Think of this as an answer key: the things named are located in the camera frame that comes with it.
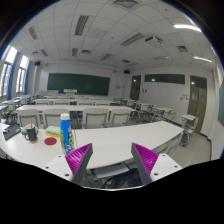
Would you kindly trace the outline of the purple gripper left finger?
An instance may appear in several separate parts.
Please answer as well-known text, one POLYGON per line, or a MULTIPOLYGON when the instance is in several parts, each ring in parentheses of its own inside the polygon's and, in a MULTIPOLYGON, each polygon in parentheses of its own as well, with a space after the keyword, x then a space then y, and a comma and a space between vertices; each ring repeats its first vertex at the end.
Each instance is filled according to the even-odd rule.
POLYGON ((79 185, 86 172, 86 167, 93 154, 92 144, 84 145, 65 156, 65 159, 72 171, 72 182, 79 185))

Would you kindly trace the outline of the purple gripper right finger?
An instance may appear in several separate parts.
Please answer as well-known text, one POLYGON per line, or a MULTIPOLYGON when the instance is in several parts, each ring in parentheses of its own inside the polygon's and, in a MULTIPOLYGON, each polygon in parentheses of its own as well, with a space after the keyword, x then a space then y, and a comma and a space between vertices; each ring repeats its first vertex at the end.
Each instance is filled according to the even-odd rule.
POLYGON ((132 144, 131 153, 137 165, 142 184, 147 185, 151 183, 152 179, 150 177, 150 174, 155 166, 159 155, 137 143, 132 144))

